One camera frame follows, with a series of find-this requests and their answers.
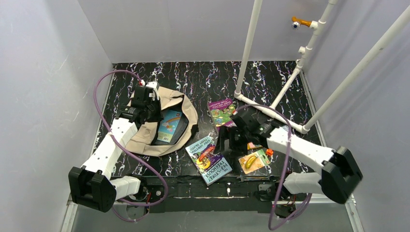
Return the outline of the light blue cartoon notebook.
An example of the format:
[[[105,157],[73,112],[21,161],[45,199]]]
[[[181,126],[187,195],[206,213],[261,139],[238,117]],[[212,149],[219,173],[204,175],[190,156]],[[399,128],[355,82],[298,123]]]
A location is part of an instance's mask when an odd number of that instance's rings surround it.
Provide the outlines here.
[[[155,145],[171,145],[176,142],[179,134],[179,122],[182,119],[182,112],[167,109],[164,118],[159,123],[158,136]]]

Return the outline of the blue 143-storey treehouse book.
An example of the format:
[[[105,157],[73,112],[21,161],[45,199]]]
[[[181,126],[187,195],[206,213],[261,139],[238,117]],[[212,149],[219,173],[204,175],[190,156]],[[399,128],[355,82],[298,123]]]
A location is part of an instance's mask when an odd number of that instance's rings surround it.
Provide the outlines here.
[[[216,145],[210,136],[187,146],[185,150],[207,186],[232,171],[225,157],[216,152]]]

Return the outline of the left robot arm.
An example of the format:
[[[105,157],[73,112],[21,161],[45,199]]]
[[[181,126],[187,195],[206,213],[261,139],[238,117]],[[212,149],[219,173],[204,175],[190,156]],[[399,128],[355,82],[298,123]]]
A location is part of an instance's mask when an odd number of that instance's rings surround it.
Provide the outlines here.
[[[74,203],[107,212],[116,200],[139,192],[141,181],[137,177],[128,175],[112,180],[111,175],[138,127],[162,120],[158,89],[157,82],[137,86],[130,104],[117,110],[109,132],[90,158],[81,167],[72,167],[68,179]]]

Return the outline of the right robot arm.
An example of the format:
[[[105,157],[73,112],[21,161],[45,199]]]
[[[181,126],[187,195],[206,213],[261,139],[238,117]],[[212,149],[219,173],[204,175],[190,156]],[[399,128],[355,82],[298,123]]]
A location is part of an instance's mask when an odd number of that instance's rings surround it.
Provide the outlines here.
[[[363,174],[351,151],[343,146],[337,149],[317,145],[292,133],[273,121],[259,123],[248,110],[239,107],[230,117],[234,126],[221,126],[215,152],[245,151],[250,142],[285,154],[308,167],[311,173],[281,174],[274,184],[279,196],[286,198],[299,193],[323,194],[328,199],[344,204],[363,179]]]

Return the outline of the yellow crayon pack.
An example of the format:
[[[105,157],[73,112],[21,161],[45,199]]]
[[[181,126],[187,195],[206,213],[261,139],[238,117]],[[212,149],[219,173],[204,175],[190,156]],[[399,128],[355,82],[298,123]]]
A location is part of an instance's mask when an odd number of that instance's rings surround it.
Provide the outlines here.
[[[289,131],[289,127],[288,127],[288,126],[282,126],[281,128],[284,129],[286,132]],[[261,146],[261,145],[255,145],[255,144],[252,143],[252,142],[249,142],[249,143],[247,144],[247,150],[253,150],[253,149],[258,149],[258,148],[262,148],[262,147],[263,147],[263,146]]]

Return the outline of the yellow item blister pack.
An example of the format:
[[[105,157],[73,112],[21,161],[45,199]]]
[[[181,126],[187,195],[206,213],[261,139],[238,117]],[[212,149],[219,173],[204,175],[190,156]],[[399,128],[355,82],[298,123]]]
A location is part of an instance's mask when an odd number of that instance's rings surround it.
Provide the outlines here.
[[[269,156],[266,155],[263,149],[240,157],[238,161],[245,174],[252,173],[260,168],[268,166],[271,163]]]

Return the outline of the purple treehouse book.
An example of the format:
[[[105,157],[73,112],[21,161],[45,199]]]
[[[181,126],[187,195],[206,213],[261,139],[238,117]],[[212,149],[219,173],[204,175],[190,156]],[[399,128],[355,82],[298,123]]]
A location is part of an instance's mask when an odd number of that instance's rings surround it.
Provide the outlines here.
[[[235,126],[235,123],[230,118],[236,112],[232,99],[209,102],[207,107],[217,131],[219,131],[221,126]]]

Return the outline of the orange small toy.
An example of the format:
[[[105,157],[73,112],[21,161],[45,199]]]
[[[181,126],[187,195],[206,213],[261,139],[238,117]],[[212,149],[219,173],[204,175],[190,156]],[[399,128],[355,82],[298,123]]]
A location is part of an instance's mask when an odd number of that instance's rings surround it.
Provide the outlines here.
[[[265,152],[265,154],[266,154],[268,157],[272,157],[272,156],[273,156],[273,153],[274,153],[274,151],[273,151],[272,149],[267,149],[266,152]]]

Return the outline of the white pvc pipe frame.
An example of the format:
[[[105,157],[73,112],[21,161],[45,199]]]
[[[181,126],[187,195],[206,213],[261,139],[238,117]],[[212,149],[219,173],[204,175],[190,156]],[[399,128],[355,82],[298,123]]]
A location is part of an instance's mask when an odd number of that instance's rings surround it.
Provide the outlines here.
[[[288,81],[286,81],[286,83],[280,90],[279,94],[274,99],[273,103],[270,106],[268,106],[267,109],[263,109],[261,106],[258,106],[255,101],[247,98],[241,92],[245,70],[247,62],[249,60],[249,55],[260,11],[262,8],[262,3],[263,2],[261,0],[256,0],[253,4],[240,71],[234,91],[234,97],[244,103],[251,104],[255,108],[261,110],[262,113],[269,116],[270,118],[285,123],[286,120],[282,119],[281,116],[279,116],[279,113],[275,113],[274,109],[276,108],[276,106],[278,106],[280,100],[284,97],[286,91],[290,88],[290,85],[292,84],[296,76],[301,74],[302,71],[306,69],[306,65],[308,65],[309,58],[313,54],[315,43],[317,43],[318,37],[322,33],[323,29],[326,27],[327,19],[329,18],[332,9],[335,7],[338,1],[329,0],[320,19],[317,21],[311,20],[312,24],[310,26],[310,29],[313,30],[313,34],[308,44],[306,46],[302,46],[299,48],[298,52],[301,54],[301,57],[298,60],[296,67],[294,68]],[[385,49],[392,42],[392,40],[397,36],[399,31],[405,26],[407,26],[407,24],[409,23],[410,8],[407,7],[403,11],[403,13],[394,21],[394,23],[388,28],[388,30],[377,40],[377,42],[371,47],[371,49],[364,55],[364,57],[357,63],[357,65],[352,69],[352,71],[347,75],[347,77],[339,84],[339,86],[328,97],[324,104],[316,112],[312,114],[311,119],[309,119],[309,121],[304,125],[300,125],[290,121],[289,126],[301,134],[308,133],[312,126],[318,122],[319,118],[330,108],[330,106],[336,101],[336,99],[338,99],[342,92],[365,70],[365,68],[382,52],[382,50]]]

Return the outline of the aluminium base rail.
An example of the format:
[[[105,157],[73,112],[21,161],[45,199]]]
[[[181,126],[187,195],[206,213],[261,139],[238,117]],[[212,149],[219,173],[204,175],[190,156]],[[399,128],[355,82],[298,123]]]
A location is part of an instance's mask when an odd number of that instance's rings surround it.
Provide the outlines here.
[[[138,222],[125,222],[127,213],[135,217],[142,209],[127,209],[115,204],[119,216],[102,213],[69,203],[62,225],[63,232],[267,232],[269,214],[255,211],[228,212],[166,212],[150,213]],[[277,229],[278,232],[362,232],[355,203],[331,203],[323,196],[313,195],[307,209],[296,219]]]

